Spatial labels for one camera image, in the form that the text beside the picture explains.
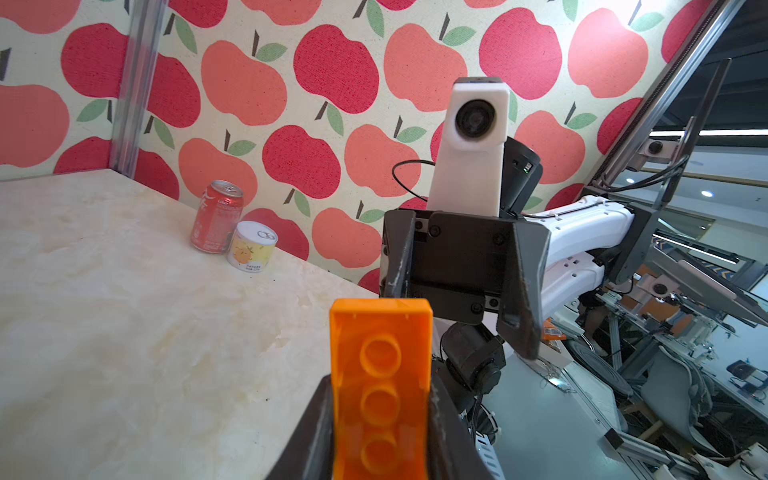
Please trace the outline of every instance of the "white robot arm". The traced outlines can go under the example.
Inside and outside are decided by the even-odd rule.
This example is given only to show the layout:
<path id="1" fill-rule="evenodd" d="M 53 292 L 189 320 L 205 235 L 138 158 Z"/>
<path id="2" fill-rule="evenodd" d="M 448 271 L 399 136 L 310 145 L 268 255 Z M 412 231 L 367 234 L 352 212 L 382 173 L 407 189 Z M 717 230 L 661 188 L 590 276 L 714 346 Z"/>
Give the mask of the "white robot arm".
<path id="1" fill-rule="evenodd" d="M 541 315 L 548 318 L 563 304 L 602 285 L 605 266 L 596 264 L 587 252 L 619 245 L 634 214 L 618 202 L 587 195 L 526 220 L 551 232 L 541 288 Z"/>

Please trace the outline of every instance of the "orange lego brick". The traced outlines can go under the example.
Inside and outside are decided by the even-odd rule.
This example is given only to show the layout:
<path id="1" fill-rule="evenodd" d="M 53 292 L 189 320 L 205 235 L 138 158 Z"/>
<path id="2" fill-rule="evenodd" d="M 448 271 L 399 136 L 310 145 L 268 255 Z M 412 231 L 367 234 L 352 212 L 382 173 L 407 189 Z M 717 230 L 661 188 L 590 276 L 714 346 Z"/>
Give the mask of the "orange lego brick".
<path id="1" fill-rule="evenodd" d="M 330 334 L 333 478 L 427 478 L 429 302 L 339 299 Z"/>

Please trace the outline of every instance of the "red soda can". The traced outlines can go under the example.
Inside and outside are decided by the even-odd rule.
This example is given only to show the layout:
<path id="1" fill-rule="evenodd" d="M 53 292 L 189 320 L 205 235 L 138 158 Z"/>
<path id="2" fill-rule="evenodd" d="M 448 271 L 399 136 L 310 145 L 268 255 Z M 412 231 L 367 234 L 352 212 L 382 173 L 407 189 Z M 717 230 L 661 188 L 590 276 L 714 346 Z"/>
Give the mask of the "red soda can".
<path id="1" fill-rule="evenodd" d="M 237 185 L 224 180 L 210 182 L 194 219 L 192 244 L 203 252 L 226 251 L 242 213 L 243 191 Z"/>

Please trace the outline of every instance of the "marble table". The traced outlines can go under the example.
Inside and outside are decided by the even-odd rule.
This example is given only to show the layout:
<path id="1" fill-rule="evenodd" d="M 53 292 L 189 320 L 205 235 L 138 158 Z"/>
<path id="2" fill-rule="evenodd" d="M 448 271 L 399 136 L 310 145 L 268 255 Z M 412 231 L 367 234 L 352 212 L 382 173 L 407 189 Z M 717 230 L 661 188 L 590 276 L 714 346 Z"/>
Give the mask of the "marble table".
<path id="1" fill-rule="evenodd" d="M 262 478 L 368 290 L 195 250 L 195 210 L 111 170 L 0 183 L 0 478 Z"/>

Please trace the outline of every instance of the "wall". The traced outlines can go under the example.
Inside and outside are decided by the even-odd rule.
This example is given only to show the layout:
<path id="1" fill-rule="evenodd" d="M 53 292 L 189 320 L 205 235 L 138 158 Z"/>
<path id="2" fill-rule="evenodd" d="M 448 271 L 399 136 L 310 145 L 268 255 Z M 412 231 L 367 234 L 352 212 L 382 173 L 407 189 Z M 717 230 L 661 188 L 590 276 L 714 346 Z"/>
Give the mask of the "wall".
<path id="1" fill-rule="evenodd" d="M 106 165 L 111 129 L 99 109 L 118 94 L 127 16 L 115 28 L 77 30 L 114 23 L 122 7 L 82 1 L 76 20 L 50 38 L 0 24 L 0 48 L 14 46 L 13 76 L 2 85 L 49 84 L 70 117 L 61 145 L 34 165 L 29 142 L 4 137 L 15 148 L 0 163 L 23 157 L 25 169 L 0 165 L 0 177 Z M 371 286 L 383 212 L 419 205 L 391 166 L 436 157 L 457 77 L 502 77 L 509 134 L 545 166 L 529 210 L 566 204 L 709 4 L 170 0 L 136 179 L 191 206 L 211 180 L 231 180 L 246 191 L 247 218 L 273 227 L 279 247 Z M 68 36 L 77 48 L 67 49 Z M 429 191 L 428 167 L 399 174 Z"/>
<path id="2" fill-rule="evenodd" d="M 0 0 L 0 180 L 106 167 L 134 0 Z"/>

